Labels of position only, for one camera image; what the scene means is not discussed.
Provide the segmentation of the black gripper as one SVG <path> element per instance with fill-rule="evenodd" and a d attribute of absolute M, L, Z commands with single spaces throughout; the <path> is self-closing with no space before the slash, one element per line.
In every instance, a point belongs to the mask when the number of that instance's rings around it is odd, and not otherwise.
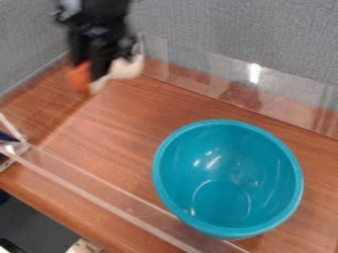
<path fill-rule="evenodd" d="M 65 21 L 65 26 L 70 63 L 77 66 L 89 59 L 89 75 L 96 81 L 106 74 L 112 58 L 129 54 L 137 37 L 129 31 L 125 16 L 97 24 L 75 14 Z"/>

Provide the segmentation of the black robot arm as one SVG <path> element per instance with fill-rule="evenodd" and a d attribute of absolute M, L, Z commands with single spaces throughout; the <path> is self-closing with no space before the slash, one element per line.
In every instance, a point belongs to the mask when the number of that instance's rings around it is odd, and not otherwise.
<path fill-rule="evenodd" d="M 96 81 L 112 61 L 132 56 L 137 37 L 126 16 L 132 0 L 54 0 L 54 20 L 65 27 L 71 66 L 89 64 L 89 78 Z"/>

